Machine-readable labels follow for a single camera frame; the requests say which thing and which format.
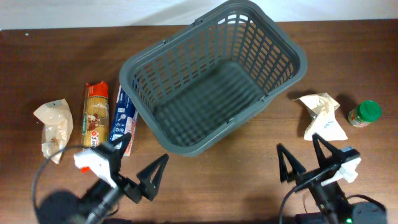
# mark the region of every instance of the white backdrop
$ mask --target white backdrop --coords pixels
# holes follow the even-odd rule
[[[274,21],[398,18],[398,0],[253,0]],[[191,24],[225,0],[0,0],[0,29]]]

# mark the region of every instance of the green lid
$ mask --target green lid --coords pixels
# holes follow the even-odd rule
[[[375,101],[366,100],[358,106],[356,112],[362,120],[373,122],[380,118],[381,107]]]

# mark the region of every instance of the jar with green lid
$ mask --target jar with green lid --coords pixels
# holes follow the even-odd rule
[[[366,100],[348,114],[348,122],[357,128],[363,128],[377,121],[381,116],[381,107],[372,100]]]

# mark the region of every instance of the wooden table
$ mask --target wooden table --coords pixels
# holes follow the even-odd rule
[[[115,216],[154,222],[268,220],[277,216],[293,184],[279,182],[275,146],[282,142],[308,170],[317,166],[312,143],[303,140],[311,122],[303,106],[292,101],[327,92],[341,108],[337,121],[362,157],[352,184],[340,181],[347,195],[365,194],[398,220],[398,20],[278,23],[307,54],[304,78],[281,93],[261,114],[196,157],[170,155],[160,192],[139,205],[126,197]],[[86,82],[106,81],[110,108],[119,85],[119,69],[128,57],[166,38],[182,26],[87,29],[3,30],[0,32],[0,223],[34,223],[30,187],[44,161],[42,124],[33,111],[42,103],[65,98],[73,115],[69,145],[80,143]],[[381,119],[363,128],[346,120],[349,110],[372,99]],[[139,120],[134,152],[122,161],[122,173],[135,174],[166,151]],[[75,168],[73,152],[51,164],[39,182],[39,200],[52,190],[82,195],[95,181]],[[286,215],[317,212],[310,194],[293,195]]]

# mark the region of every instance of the white plastic wrapper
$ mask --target white plastic wrapper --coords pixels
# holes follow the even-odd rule
[[[42,135],[42,152],[48,158],[58,150],[64,148],[73,129],[72,114],[65,99],[45,103],[33,114],[44,123]],[[58,164],[62,154],[52,160]]]
[[[326,141],[346,140],[347,135],[335,118],[337,103],[327,93],[312,94],[299,98],[308,108],[313,121],[304,132],[304,140],[312,141],[312,135],[318,133]]]

